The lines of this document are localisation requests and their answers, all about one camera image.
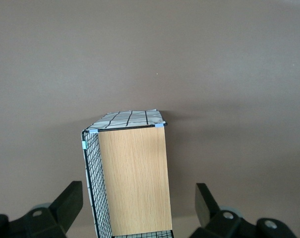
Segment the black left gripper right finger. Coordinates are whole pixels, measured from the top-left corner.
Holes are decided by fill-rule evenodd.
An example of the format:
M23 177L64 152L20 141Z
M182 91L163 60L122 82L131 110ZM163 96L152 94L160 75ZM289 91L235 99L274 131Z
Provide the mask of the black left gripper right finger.
M195 187L195 210L200 227L196 238L295 238L283 222L272 218L258 219L253 225L230 210L222 210L204 183Z

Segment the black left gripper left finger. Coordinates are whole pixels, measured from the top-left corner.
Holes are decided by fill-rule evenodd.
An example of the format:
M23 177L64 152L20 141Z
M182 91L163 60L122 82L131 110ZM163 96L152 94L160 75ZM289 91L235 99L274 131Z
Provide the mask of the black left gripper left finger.
M0 238L65 238L82 207L82 182L72 181L47 208L32 209L11 222L0 214Z

